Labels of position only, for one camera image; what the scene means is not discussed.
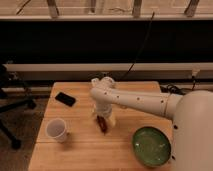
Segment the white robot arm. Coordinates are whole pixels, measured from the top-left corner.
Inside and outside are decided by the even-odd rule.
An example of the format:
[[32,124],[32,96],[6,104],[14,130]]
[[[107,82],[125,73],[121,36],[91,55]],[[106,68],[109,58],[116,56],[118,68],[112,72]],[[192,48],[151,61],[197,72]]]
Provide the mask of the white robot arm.
[[98,116],[109,118],[117,104],[172,121],[171,171],[213,171],[213,92],[125,91],[116,89],[111,77],[94,78],[91,83]]

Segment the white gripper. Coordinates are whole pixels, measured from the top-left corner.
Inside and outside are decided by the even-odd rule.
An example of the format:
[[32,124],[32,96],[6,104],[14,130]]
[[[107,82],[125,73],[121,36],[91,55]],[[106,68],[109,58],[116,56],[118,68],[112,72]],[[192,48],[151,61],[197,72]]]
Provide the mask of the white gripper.
[[111,127],[116,125],[116,116],[112,113],[112,105],[110,103],[96,101],[94,104],[94,114],[107,118],[107,122]]

